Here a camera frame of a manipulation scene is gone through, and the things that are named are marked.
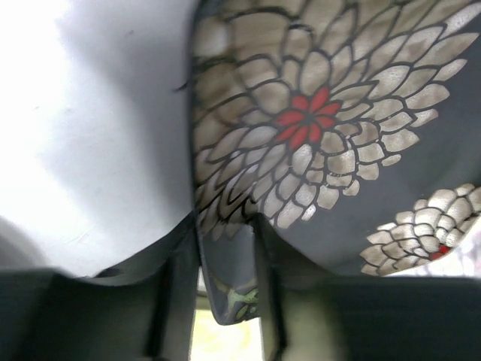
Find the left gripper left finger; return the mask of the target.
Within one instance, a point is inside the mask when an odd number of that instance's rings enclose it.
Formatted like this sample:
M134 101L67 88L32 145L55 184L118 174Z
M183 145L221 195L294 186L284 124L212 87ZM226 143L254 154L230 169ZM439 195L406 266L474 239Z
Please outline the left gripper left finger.
M187 360L199 258L192 216L95 277L43 263L1 224L3 360Z

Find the black square floral plate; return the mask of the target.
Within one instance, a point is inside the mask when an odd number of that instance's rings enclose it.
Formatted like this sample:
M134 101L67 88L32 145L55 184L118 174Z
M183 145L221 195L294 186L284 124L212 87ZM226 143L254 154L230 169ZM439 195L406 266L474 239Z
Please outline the black square floral plate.
M254 218L335 275L480 275L478 1L201 1L189 123L216 321L258 316Z

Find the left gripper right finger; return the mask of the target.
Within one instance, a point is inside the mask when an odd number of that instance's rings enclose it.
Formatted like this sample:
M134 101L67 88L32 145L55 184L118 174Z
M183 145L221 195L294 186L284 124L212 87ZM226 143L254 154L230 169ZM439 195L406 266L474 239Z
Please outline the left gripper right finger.
M480 282L331 275L253 221L266 360L478 360Z

